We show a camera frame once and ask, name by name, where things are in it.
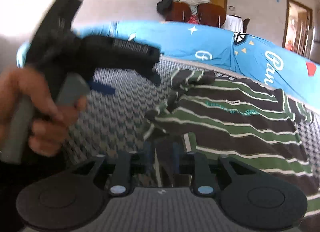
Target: houndstooth fabric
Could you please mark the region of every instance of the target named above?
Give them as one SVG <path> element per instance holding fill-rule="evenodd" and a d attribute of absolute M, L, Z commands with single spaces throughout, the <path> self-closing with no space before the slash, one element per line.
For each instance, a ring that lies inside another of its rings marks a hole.
<path fill-rule="evenodd" d="M 167 98 L 170 91 L 171 72 L 176 68 L 203 70 L 181 63 L 161 60 L 157 72 L 161 77 L 159 87 L 134 71 L 99 69 L 94 78 L 102 84 L 115 88 L 115 95 L 104 96 L 92 91 L 88 105 L 78 122 L 70 128 L 70 139 L 64 145 L 69 164 L 76 164 L 97 154 L 116 157 L 120 150 L 143 150 L 139 129 L 148 109 Z M 215 73 L 216 77 L 225 77 Z M 314 123 L 298 125 L 298 131 L 313 164 L 320 171 L 320 116 Z"/>

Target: brown chair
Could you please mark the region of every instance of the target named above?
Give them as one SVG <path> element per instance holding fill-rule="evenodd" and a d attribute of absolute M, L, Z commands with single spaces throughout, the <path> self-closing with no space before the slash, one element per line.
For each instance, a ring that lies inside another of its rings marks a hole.
<path fill-rule="evenodd" d="M 173 2 L 171 10 L 167 13 L 165 20 L 188 22 L 192 13 L 190 7 L 184 2 Z"/>
<path fill-rule="evenodd" d="M 222 27 L 226 21 L 226 11 L 224 8 L 212 4 L 204 3 L 198 6 L 199 24 L 212 27 Z"/>
<path fill-rule="evenodd" d="M 249 22 L 250 22 L 250 19 L 245 19 L 243 21 L 243 33 L 247 33 L 247 26 L 248 26 Z"/>

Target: blue sheet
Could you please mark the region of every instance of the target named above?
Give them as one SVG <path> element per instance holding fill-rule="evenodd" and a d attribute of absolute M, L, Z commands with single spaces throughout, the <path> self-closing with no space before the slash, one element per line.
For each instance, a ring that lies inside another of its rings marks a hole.
<path fill-rule="evenodd" d="M 122 21 L 76 29 L 155 45 L 170 57 L 202 62 L 258 80 L 320 109 L 320 65 L 255 36 L 178 22 Z M 23 64 L 28 45 L 17 54 Z"/>

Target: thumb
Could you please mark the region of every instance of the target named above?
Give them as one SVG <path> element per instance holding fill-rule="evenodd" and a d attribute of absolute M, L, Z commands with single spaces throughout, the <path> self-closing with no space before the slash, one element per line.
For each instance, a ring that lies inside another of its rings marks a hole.
<path fill-rule="evenodd" d="M 0 124 L 8 124 L 21 95 L 31 98 L 43 114 L 61 119 L 62 114 L 51 98 L 44 76 L 33 68 L 15 68 L 0 75 Z"/>

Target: hand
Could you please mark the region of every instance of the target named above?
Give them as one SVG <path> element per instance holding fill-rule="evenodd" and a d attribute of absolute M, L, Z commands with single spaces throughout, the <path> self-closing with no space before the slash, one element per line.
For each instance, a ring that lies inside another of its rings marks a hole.
<path fill-rule="evenodd" d="M 10 121 L 21 95 L 28 95 L 34 106 L 52 121 L 35 119 L 29 147 L 37 154 L 52 157 L 68 137 L 68 126 L 76 123 L 78 114 L 86 107 L 86 97 L 75 105 L 57 107 L 53 102 L 43 75 L 32 68 L 14 68 L 0 75 L 0 149 L 10 128 Z"/>

